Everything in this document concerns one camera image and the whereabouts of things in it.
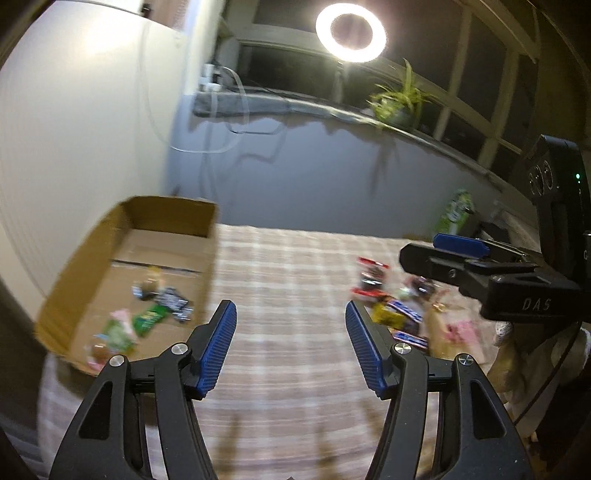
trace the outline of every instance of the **cardboard box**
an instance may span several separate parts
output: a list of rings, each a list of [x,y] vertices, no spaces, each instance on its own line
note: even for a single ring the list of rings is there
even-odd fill
[[[127,308],[136,315],[154,304],[135,298],[131,288],[157,265],[166,286],[194,302],[193,318],[181,324],[169,315],[129,359],[157,356],[187,340],[204,320],[217,250],[216,214],[214,203],[176,197],[132,197],[116,205],[61,272],[37,318],[37,339],[77,369],[97,375],[87,364],[87,345],[110,312]]]

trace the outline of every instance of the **checkered tablecloth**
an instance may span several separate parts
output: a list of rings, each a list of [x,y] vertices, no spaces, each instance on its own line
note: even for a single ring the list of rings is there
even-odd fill
[[[365,384],[345,328],[345,305],[358,282],[356,257],[389,263],[391,284],[401,284],[405,274],[397,259],[406,243],[219,226],[208,314],[230,299],[238,326],[217,387],[194,405],[220,480],[365,477],[388,403]],[[466,305],[481,333],[492,336],[494,326],[479,319],[477,302],[452,295]],[[48,468],[91,381],[47,356],[38,429]],[[146,402],[152,474],[166,478],[153,401]],[[436,424],[433,396],[420,471],[430,467]]]

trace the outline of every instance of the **silver bolt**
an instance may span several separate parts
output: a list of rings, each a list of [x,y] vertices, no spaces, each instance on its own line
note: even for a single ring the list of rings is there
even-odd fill
[[[461,353],[457,359],[462,365],[466,367],[474,363],[474,359],[472,358],[472,356],[468,355],[467,353]]]
[[[170,350],[175,355],[182,355],[187,350],[189,350],[189,347],[185,343],[177,343],[176,345],[173,345],[173,347]]]
[[[125,362],[123,355],[115,355],[111,357],[111,360],[109,360],[109,365],[112,367],[119,367],[120,365],[123,365],[123,362]]]
[[[407,353],[410,353],[410,350],[412,349],[409,344],[398,342],[396,345],[394,345],[394,350],[396,350],[400,355],[406,355]]]

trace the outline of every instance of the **window frame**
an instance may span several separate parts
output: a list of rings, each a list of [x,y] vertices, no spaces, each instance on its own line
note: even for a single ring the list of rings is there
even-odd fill
[[[462,20],[449,87],[447,90],[443,89],[418,74],[415,74],[415,82],[419,89],[434,95],[437,98],[437,103],[442,105],[433,138],[436,141],[441,141],[449,118],[454,113],[486,137],[478,158],[474,160],[480,166],[490,170],[499,144],[521,155],[521,149],[504,140],[502,134],[515,92],[519,55],[528,56],[534,63],[540,56],[541,40],[537,10],[532,5],[536,38],[531,38],[500,0],[450,1],[454,1],[462,7]],[[293,28],[254,24],[258,3],[259,0],[229,0],[225,22],[240,46],[271,47],[332,57],[314,33]],[[457,96],[466,65],[473,16],[479,18],[489,27],[506,46],[501,84],[490,121]],[[397,81],[404,78],[406,70],[404,66],[385,57],[378,57],[376,60],[356,66],[369,73]],[[237,65],[230,65],[230,67],[236,68]]]

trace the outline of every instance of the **spider plant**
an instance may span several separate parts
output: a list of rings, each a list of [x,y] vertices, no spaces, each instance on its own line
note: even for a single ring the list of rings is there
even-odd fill
[[[369,106],[374,111],[378,120],[386,124],[398,124],[407,118],[409,122],[413,123],[413,128],[416,128],[421,118],[423,111],[423,103],[430,101],[433,95],[424,93],[414,85],[413,68],[407,59],[404,59],[406,64],[406,74],[401,90],[395,90],[390,86],[376,84],[383,92],[374,93],[370,95],[368,100]],[[408,115],[402,115],[404,109],[407,109]]]

